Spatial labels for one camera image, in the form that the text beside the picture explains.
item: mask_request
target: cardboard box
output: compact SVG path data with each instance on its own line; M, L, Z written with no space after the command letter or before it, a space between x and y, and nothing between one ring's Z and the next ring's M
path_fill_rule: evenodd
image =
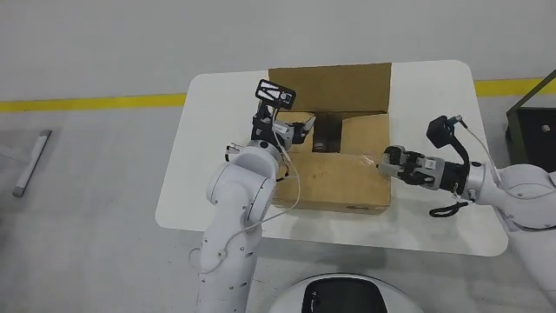
M290 151L301 177L298 208L378 214L390 205L390 181L375 166L390 144L390 70L380 63L268 71L270 81L297 93L291 112L278 118L317 116L306 142ZM278 183L276 205L296 197L296 179Z

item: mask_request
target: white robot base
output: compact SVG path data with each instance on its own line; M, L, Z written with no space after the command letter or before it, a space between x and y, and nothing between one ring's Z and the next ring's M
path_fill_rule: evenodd
M327 274L287 289L269 313L423 313L406 294L370 276Z

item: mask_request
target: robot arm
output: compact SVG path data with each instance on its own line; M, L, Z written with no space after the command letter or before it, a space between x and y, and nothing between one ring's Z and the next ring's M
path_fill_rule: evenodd
M226 161L208 184L207 199L216 207L213 222L203 234L198 313L244 313L257 263L264 217L272 203L281 155L303 143L313 127L275 119L279 109L291 109L295 92L261 80L255 96L261 99L253 116L251 141L246 147L227 147Z
M455 139L457 123L467 128L461 117L439 117L429 124L427 137L436 148L452 145L463 163L390 146L377 165L379 172L425 189L446 190L463 200L431 210L434 217L452 216L469 203L493 206L501 214L513 248L556 308L556 173L531 164L496 170L492 160L470 162Z

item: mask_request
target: yellow floor line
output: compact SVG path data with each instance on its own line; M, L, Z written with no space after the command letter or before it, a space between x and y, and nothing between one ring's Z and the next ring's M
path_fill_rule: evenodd
M476 81L477 97L524 96L541 79ZM541 94L556 95L556 83L549 83ZM47 99L37 101L0 102L0 112L106 110L126 108L181 107L187 94L145 95L130 97L100 97Z
M542 79L486 80L475 82L477 97L524 96ZM556 94L556 81L549 83L540 95Z
M177 93L174 95L0 102L0 112L179 107L185 104L185 98L185 93Z

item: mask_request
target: white table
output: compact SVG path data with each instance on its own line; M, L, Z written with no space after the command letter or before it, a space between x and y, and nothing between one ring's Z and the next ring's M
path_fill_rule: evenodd
M258 100L254 93L268 71L206 74L189 86L156 221L169 229L204 231L215 208L205 197L208 179L224 160L230 142L246 143ZM393 63L390 91L390 142L428 156L460 162L446 147L437 150L425 136L440 115L461 114L485 139L469 68L457 61ZM474 161L487 160L462 128L456 136ZM378 216L294 210L263 225L266 237L355 244L405 250L497 256L507 247L493 208L470 206L456 216L434 219L432 208L453 203L445 191L429 191L393 180L392 205ZM268 216L279 210L272 207Z

